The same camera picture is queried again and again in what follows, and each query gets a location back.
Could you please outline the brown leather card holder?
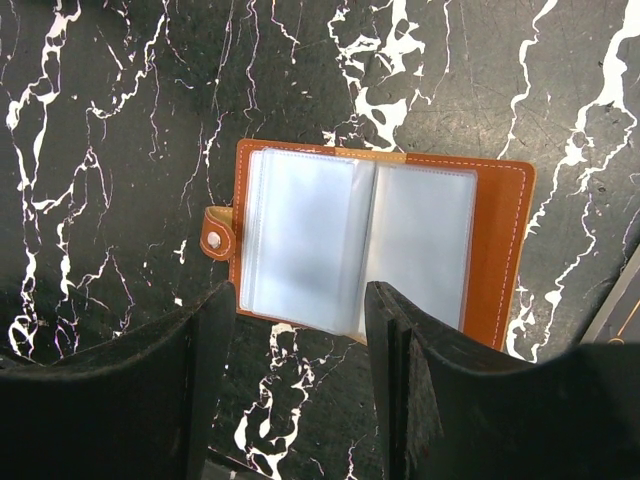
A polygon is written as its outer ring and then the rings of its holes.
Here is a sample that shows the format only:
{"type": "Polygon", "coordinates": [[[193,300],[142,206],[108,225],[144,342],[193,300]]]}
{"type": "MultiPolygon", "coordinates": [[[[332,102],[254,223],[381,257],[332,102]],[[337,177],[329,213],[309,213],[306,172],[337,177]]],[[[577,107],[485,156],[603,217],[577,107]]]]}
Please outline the brown leather card holder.
{"type": "Polygon", "coordinates": [[[381,152],[244,138],[237,143],[236,149],[234,205],[206,207],[199,240],[205,255],[230,263],[229,279],[235,286],[239,286],[241,280],[250,156],[267,148],[420,167],[459,167],[475,172],[477,190],[470,285],[463,332],[495,350],[503,347],[536,182],[533,165],[522,161],[381,152]]]}

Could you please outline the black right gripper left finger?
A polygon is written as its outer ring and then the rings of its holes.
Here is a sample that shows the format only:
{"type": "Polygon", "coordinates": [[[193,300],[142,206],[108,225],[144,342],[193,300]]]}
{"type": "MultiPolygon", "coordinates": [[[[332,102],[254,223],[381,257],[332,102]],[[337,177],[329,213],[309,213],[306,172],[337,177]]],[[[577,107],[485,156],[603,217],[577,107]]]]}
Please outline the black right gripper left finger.
{"type": "Polygon", "coordinates": [[[1,371],[5,479],[198,479],[235,321],[221,282],[51,365],[1,371]]]}

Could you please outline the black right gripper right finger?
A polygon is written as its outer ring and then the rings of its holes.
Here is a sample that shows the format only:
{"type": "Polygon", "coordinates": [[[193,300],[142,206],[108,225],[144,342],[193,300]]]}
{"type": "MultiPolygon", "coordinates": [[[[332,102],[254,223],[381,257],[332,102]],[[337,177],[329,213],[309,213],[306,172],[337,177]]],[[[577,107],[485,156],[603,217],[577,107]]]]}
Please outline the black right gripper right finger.
{"type": "Polygon", "coordinates": [[[493,350],[367,285],[388,479],[635,479],[639,348],[582,344],[542,364],[493,350]]]}

